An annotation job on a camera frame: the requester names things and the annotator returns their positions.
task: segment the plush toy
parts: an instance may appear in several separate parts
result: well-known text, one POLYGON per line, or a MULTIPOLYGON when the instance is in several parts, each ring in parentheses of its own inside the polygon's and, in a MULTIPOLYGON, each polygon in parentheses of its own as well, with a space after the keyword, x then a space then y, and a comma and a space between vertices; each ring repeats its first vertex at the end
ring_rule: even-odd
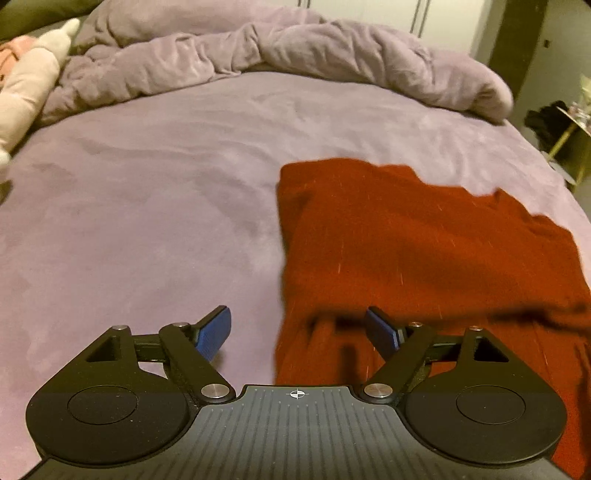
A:
POLYGON ((77 18, 39 37, 5 79, 0 91, 0 183, 5 181, 10 152, 27 134, 55 86, 72 38, 77 18))
POLYGON ((22 35, 0 45, 0 89, 4 86, 4 79, 21 57, 31 50, 35 40, 35 37, 22 35))

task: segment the crumpled comforter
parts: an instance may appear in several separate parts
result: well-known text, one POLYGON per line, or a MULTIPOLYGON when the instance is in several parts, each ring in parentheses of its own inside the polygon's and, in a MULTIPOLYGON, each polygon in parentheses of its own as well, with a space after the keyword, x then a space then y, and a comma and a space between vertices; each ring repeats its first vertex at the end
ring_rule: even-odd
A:
POLYGON ((106 0, 87 19, 74 52, 40 125, 250 70, 370 83, 493 123, 512 109, 503 80, 468 56, 428 48, 392 28, 248 1, 106 0))

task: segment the wardrobe door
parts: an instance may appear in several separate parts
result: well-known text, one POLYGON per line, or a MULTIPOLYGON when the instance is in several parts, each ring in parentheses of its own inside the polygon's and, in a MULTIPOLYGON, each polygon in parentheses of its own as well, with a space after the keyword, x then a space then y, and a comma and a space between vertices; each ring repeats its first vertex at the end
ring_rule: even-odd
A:
POLYGON ((286 5, 288 7, 297 7, 298 0, 264 0, 265 3, 273 4, 273 5, 286 5))
MULTIPOLYGON (((308 0, 301 0, 307 5, 308 0)), ((420 0, 310 0, 310 8, 332 20, 345 18, 410 32, 420 0)))
POLYGON ((430 0, 420 37, 427 45, 474 55, 490 9, 490 0, 430 0))
POLYGON ((420 0, 365 0, 360 20, 410 32, 420 0))

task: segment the silver bolt head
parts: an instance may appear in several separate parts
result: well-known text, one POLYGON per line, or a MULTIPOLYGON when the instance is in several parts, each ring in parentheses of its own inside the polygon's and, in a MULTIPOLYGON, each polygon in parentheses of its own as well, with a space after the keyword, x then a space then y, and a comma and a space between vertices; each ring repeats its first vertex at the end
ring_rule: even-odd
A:
POLYGON ((201 389, 201 395, 207 398, 223 398, 230 393, 230 389, 221 383, 210 383, 201 389))
POLYGON ((387 398, 394 393, 394 390, 392 390, 390 385, 383 383, 371 383, 366 385, 363 391, 368 397, 372 398, 387 398))

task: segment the red towel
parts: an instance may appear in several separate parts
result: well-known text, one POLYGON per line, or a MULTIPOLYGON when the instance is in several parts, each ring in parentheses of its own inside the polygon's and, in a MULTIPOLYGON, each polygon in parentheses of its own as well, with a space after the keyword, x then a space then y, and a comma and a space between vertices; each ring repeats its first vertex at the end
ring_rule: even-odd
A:
POLYGON ((278 384, 365 382, 382 365, 361 324, 371 305, 442 333, 481 325, 560 394, 569 417, 554 461, 583 475, 591 297, 568 231, 501 190, 473 197, 351 159, 286 165, 277 195, 287 249, 278 384))

